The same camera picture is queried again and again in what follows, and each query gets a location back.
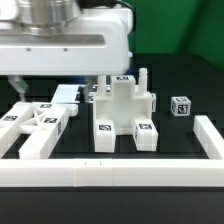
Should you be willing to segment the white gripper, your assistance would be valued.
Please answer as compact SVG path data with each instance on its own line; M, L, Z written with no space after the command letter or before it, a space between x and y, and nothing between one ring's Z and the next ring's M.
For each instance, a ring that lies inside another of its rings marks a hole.
M130 67L132 27L127 8L85 9L63 34L49 36L31 35L17 21L0 19L0 75L9 76L22 102L28 89L22 76L121 75ZM97 79L84 77L85 102Z

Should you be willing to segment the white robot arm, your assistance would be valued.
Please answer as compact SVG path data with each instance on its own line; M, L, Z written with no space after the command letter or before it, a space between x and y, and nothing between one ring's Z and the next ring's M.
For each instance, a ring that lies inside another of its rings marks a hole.
M121 75L134 22L123 0L0 0L0 75L21 99L29 75Z

